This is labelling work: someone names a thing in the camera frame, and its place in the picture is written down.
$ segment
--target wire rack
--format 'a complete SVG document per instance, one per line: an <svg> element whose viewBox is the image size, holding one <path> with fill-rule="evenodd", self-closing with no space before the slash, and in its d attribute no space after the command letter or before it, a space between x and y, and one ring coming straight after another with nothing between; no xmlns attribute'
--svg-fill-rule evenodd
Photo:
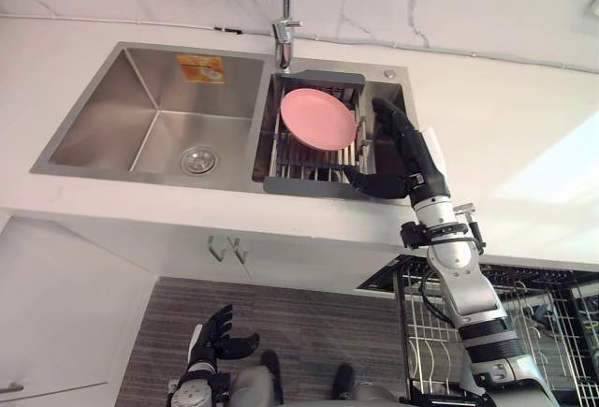
<svg viewBox="0 0 599 407"><path fill-rule="evenodd" d="M430 271L426 261L409 258L398 265L408 394L456 397L460 371L468 362L458 331L426 308L418 288ZM530 354L563 404L599 405L597 292L581 288L572 271L481 266L497 291ZM426 295L446 314L439 281L430 277Z"/></svg>
<svg viewBox="0 0 599 407"><path fill-rule="evenodd" d="M269 176L284 179L314 180L348 183L343 166L364 170L362 156L365 152L365 118L360 115L358 96L360 87L340 83L315 84L312 81L288 79L284 94L299 88L312 88L326 92L341 101L354 115L358 125L356 139L345 149L336 152L320 152L298 142L286 128L277 110L272 137Z"/></svg>

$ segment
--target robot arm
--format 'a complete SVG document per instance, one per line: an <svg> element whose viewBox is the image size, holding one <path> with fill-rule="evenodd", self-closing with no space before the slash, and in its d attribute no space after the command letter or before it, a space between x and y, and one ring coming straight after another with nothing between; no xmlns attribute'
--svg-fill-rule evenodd
<svg viewBox="0 0 599 407"><path fill-rule="evenodd" d="M444 175L435 165L422 134L405 114L384 98L374 98L377 122L390 135L407 171L397 175L364 175L352 167L343 169L351 184L365 195L382 198L410 197L418 224L402 226L406 247L429 247L428 262L441 281L449 309L448 320L456 327L472 360L471 370L477 385L493 397L493 392L514 393L522 385L536 385L541 402L558 406L547 383L519 346L516 331L493 286L478 266L484 243L472 216L462 209L472 229L458 221Z"/></svg>

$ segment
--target floor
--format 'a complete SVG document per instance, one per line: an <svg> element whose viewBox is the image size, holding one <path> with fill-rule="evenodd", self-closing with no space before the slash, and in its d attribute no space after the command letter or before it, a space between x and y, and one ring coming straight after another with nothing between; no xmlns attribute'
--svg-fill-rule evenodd
<svg viewBox="0 0 599 407"><path fill-rule="evenodd" d="M358 381L402 390L402 345L390 299L305 290L162 278L156 284L116 402L165 405L168 379L185 370L194 326L234 306L233 336L256 331L260 348L244 360L219 362L233 373L255 365L261 351L281 361L285 401L322 400L337 366L354 366Z"/></svg>

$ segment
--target sink drain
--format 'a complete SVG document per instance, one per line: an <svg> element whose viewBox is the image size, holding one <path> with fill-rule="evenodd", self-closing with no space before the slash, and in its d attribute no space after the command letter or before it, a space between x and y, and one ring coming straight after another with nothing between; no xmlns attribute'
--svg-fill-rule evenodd
<svg viewBox="0 0 599 407"><path fill-rule="evenodd" d="M210 173L216 168L218 158L216 153L205 147L194 147L183 152L181 170L191 176Z"/></svg>

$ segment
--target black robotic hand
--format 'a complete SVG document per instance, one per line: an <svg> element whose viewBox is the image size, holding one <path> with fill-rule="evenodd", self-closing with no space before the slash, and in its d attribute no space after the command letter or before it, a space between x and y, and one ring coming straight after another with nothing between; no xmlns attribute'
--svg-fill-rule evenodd
<svg viewBox="0 0 599 407"><path fill-rule="evenodd" d="M260 343L260 336L255 333L245 338L229 337L233 306L227 305L202 325L196 343L191 349L188 365L205 361L216 369L216 359L235 360L250 356Z"/></svg>
<svg viewBox="0 0 599 407"><path fill-rule="evenodd" d="M412 206L432 196L449 196L443 174L435 166L427 144L400 108L385 98L373 98L376 121L395 144L406 175L365 175L344 166L350 183L365 195L375 198L411 198Z"/></svg>

